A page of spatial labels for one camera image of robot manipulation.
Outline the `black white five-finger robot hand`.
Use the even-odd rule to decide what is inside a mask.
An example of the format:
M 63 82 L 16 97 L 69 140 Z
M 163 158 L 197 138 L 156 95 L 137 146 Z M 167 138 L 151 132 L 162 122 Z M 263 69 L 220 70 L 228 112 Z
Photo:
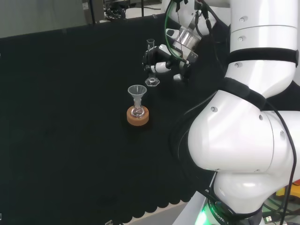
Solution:
M 183 47 L 183 51 L 176 51 L 184 57 L 183 62 L 173 56 L 166 45 L 155 46 L 148 44 L 148 49 L 144 53 L 142 65 L 148 78 L 145 80 L 147 86 L 157 86 L 160 81 L 157 74 L 165 74 L 169 71 L 176 71 L 173 80 L 186 83 L 191 76 L 191 66 L 194 64 L 198 55 L 190 49 Z

